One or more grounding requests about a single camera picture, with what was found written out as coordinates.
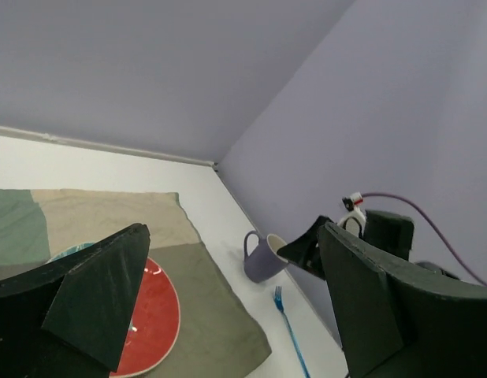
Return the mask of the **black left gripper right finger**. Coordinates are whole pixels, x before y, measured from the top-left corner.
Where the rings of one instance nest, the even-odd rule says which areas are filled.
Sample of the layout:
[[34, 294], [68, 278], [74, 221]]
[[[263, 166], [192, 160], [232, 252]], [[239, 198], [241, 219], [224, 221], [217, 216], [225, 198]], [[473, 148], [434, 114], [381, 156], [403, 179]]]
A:
[[487, 377], [487, 287], [327, 223], [318, 244], [351, 377]]

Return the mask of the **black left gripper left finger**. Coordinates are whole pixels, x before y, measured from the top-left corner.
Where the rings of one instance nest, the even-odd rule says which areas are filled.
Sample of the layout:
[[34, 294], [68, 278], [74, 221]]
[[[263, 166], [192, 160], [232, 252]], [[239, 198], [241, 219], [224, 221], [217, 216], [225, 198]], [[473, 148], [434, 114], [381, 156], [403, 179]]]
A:
[[117, 370], [150, 248], [144, 224], [0, 280], [0, 377]]

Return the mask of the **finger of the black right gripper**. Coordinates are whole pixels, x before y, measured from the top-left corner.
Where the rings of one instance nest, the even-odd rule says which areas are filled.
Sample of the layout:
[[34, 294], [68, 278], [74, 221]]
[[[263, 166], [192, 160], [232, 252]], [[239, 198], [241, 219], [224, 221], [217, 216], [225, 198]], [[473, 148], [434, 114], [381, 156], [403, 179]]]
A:
[[281, 247], [277, 255], [313, 276], [325, 280], [318, 246], [318, 232], [326, 223], [332, 222], [329, 217], [319, 215], [316, 221], [299, 238]]

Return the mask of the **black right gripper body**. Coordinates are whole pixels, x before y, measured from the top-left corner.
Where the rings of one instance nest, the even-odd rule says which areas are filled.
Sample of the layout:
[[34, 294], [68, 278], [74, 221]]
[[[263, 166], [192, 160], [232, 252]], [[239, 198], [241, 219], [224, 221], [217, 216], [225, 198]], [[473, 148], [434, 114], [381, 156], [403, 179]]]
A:
[[410, 217], [380, 210], [366, 211], [362, 234], [366, 243], [408, 261], [413, 236], [414, 222]]

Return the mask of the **purple ceramic mug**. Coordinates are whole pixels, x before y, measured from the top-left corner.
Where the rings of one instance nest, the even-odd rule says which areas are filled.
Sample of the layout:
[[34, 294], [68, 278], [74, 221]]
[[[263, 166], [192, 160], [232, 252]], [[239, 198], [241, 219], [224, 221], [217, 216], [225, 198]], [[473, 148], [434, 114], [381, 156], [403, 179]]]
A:
[[[258, 244], [252, 252], [248, 249], [249, 238], [258, 237]], [[277, 254], [287, 243], [278, 235], [261, 237], [256, 231], [248, 232], [243, 239], [243, 270], [247, 278], [260, 284], [276, 276], [288, 266], [288, 261]]]

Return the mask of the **blue plastic fork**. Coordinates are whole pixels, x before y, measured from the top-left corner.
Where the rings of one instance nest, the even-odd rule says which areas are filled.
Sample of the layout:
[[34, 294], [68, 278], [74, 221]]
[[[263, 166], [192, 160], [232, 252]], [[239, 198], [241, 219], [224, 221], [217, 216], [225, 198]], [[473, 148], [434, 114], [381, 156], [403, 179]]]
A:
[[273, 293], [273, 300], [274, 300], [275, 306], [277, 307], [277, 310], [281, 313], [281, 316], [284, 320], [286, 328], [288, 329], [288, 333], [289, 333], [290, 338], [292, 340], [292, 344], [295, 348], [297, 358], [298, 358], [300, 366], [303, 370], [303, 375], [306, 378], [310, 378], [310, 373], [308, 371], [308, 368], [307, 368], [306, 362], [304, 360], [302, 351], [299, 347], [296, 335], [292, 329], [292, 326], [290, 324], [290, 321], [289, 321], [288, 316], [287, 316], [285, 309], [284, 309], [284, 303], [283, 303], [283, 298], [282, 298], [282, 286], [276, 286], [275, 287], [274, 293]]

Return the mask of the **green patchwork cloth placemat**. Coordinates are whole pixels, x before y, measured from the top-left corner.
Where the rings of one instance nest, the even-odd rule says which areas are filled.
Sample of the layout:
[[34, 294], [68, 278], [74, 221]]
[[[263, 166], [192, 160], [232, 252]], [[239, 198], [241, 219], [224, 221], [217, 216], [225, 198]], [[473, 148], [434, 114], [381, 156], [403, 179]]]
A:
[[136, 377], [245, 377], [271, 353], [175, 193], [0, 189], [0, 280], [81, 251], [132, 224], [171, 279], [180, 331], [166, 358]]

